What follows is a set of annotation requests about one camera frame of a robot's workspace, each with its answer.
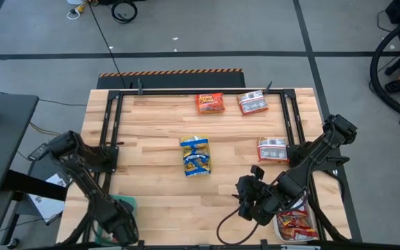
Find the chip bag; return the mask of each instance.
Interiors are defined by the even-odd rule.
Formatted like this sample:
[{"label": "chip bag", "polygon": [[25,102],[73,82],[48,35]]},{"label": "chip bag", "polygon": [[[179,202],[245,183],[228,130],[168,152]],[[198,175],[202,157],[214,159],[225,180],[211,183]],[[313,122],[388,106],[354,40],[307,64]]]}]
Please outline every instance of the chip bag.
[{"label": "chip bag", "polygon": [[274,225],[277,225],[278,232],[285,241],[314,240],[319,237],[306,210],[307,204],[300,206],[302,202],[303,199],[300,199],[293,205],[296,210],[280,212],[276,216],[277,223],[274,222]]},{"label": "chip bag", "polygon": [[183,165],[186,176],[210,174],[209,140],[204,135],[184,136],[180,140],[183,148]]},{"label": "chip bag", "polygon": [[237,100],[243,115],[268,110],[268,103],[265,101],[262,90],[239,94]]},{"label": "chip bag", "polygon": [[223,93],[196,94],[195,102],[200,114],[222,113],[225,111]]},{"label": "chip bag", "polygon": [[258,139],[257,151],[259,160],[288,160],[286,141],[284,139],[260,137]]}]

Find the orange and black warning stripe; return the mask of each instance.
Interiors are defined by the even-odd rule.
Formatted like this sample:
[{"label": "orange and black warning stripe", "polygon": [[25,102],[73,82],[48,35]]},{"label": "orange and black warning stripe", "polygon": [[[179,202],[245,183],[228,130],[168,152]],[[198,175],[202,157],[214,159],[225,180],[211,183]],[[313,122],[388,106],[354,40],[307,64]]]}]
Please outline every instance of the orange and black warning stripe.
[{"label": "orange and black warning stripe", "polygon": [[[243,72],[242,69],[187,69],[187,70],[162,70],[153,72],[123,72],[122,76],[148,76],[161,74],[195,74],[195,73],[222,73],[222,72]],[[103,73],[99,77],[120,76],[120,73]]]}]

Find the food package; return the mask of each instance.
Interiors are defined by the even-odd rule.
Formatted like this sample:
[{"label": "food package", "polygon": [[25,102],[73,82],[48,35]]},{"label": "food package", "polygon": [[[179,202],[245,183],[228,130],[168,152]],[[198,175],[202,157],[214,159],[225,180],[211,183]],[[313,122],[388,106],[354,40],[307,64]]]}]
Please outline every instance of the food package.
[{"label": "food package", "polygon": [[186,176],[211,173],[209,139],[205,135],[183,136],[180,146],[183,148],[183,165]]},{"label": "food package", "polygon": [[260,137],[257,145],[259,160],[288,161],[284,139]]},{"label": "food package", "polygon": [[225,111],[223,93],[196,94],[195,102],[200,114],[222,113]]},{"label": "food package", "polygon": [[262,90],[239,94],[237,100],[243,115],[268,110],[268,103],[265,101]]},{"label": "food package", "polygon": [[[303,199],[293,207],[301,205]],[[318,237],[313,228],[312,220],[307,212],[307,205],[303,205],[290,212],[280,212],[276,216],[276,223],[281,237],[285,241],[314,240]]]}]

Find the white and red package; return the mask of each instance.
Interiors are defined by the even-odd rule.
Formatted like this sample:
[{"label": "white and red package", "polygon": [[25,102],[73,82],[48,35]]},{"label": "white and red package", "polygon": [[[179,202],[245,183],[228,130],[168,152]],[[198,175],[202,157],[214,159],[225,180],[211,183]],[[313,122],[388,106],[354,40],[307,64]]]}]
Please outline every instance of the white and red package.
[{"label": "white and red package", "polygon": [[243,115],[268,110],[268,103],[265,101],[262,90],[239,94],[237,100]]},{"label": "white and red package", "polygon": [[288,161],[284,139],[260,137],[257,145],[259,160]]}]

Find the green object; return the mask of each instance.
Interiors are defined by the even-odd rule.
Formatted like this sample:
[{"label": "green object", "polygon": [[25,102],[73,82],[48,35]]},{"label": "green object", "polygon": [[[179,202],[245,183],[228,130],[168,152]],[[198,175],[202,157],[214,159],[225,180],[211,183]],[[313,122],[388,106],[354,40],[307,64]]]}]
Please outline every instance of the green object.
[{"label": "green object", "polygon": [[[135,199],[133,197],[126,197],[126,196],[114,195],[114,194],[111,194],[110,196],[113,199],[117,200],[117,201],[122,200],[122,201],[125,201],[125,202],[131,204],[132,207],[133,207],[133,213],[132,214],[133,214],[134,217],[137,217],[137,202],[135,201]],[[104,230],[98,225],[97,226],[98,235],[95,235],[95,243],[102,244],[102,245],[105,245],[105,246],[118,245],[118,243],[112,242],[109,238],[104,238],[104,237],[100,238],[99,235],[100,236],[103,235],[103,232],[104,232]]]}]

